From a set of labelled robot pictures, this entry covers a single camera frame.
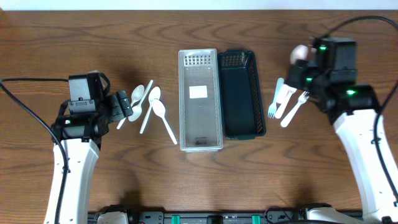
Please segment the white plastic fork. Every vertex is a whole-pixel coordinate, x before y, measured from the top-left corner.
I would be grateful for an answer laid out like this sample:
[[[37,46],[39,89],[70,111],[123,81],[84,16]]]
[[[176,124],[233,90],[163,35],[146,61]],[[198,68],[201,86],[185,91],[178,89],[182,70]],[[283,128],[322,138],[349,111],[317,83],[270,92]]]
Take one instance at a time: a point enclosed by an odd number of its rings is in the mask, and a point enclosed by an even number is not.
[[[305,91],[303,92],[299,98],[297,103],[295,104],[295,106],[289,111],[289,113],[284,117],[284,119],[280,122],[280,125],[283,128],[286,128],[290,122],[292,121],[293,117],[295,116],[296,112],[298,111],[298,109],[300,108],[300,106],[304,103],[307,102],[309,98],[309,92]]]
[[[275,118],[279,119],[282,117],[285,108],[287,106],[287,103],[289,102],[291,96],[297,91],[296,88],[288,86],[287,84],[284,84],[282,87],[282,96],[283,96],[283,100],[280,104],[280,106],[278,107],[276,113],[275,113]]]

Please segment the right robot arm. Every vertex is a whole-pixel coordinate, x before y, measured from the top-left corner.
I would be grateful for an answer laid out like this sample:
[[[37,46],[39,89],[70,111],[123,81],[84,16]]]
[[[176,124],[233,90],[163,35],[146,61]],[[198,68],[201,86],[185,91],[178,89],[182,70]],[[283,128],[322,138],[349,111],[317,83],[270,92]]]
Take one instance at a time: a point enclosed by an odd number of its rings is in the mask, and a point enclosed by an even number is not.
[[[397,165],[382,109],[370,85],[356,84],[355,64],[328,68],[296,59],[286,83],[306,91],[327,114],[345,147],[359,189],[365,223],[397,223]]]

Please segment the pale green plastic fork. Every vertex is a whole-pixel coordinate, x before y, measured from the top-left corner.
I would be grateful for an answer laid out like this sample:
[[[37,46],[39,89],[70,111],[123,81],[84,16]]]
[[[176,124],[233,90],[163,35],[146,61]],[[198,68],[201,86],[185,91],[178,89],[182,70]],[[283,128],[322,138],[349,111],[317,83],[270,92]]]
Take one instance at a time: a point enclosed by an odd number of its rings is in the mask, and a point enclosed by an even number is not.
[[[272,100],[272,103],[269,105],[268,107],[268,111],[267,111],[267,116],[268,118],[274,118],[276,110],[277,110],[277,97],[279,95],[280,89],[282,88],[284,84],[284,79],[283,78],[278,78],[277,79],[277,83],[276,83],[276,87],[275,87],[275,92],[274,92],[274,97]]]

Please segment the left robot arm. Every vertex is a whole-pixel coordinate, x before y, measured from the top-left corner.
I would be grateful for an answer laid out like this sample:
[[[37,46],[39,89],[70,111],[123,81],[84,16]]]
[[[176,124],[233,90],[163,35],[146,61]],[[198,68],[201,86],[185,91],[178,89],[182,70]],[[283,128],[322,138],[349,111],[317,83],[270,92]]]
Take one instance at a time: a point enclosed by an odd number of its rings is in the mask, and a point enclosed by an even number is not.
[[[129,115],[132,109],[124,90],[101,101],[64,101],[52,130],[63,147],[53,147],[54,172],[44,223],[86,223],[91,180],[102,137],[108,124]]]

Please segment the short white plastic spoon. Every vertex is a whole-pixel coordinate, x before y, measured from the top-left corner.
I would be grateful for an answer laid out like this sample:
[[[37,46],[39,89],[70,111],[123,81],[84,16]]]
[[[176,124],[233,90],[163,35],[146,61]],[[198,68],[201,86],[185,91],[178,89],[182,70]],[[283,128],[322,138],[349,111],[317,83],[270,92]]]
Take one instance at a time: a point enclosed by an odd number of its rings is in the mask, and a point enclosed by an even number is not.
[[[306,45],[296,46],[290,54],[290,64],[294,65],[297,60],[306,60],[308,56],[308,47]]]

